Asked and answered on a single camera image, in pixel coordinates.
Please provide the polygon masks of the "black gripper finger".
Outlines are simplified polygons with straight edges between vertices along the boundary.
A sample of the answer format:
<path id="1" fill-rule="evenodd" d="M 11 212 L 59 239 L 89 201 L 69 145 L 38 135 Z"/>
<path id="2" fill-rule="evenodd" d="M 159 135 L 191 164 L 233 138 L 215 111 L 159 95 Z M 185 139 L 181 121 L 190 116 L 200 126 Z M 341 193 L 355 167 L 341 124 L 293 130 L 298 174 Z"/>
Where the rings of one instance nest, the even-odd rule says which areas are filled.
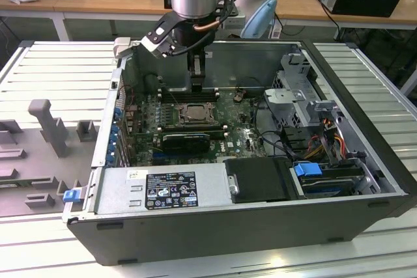
<path id="1" fill-rule="evenodd" d="M 205 50 L 196 48 L 187 53 L 188 71 L 190 73 L 190 88 L 192 92 L 201 92 L 206 76 Z"/>

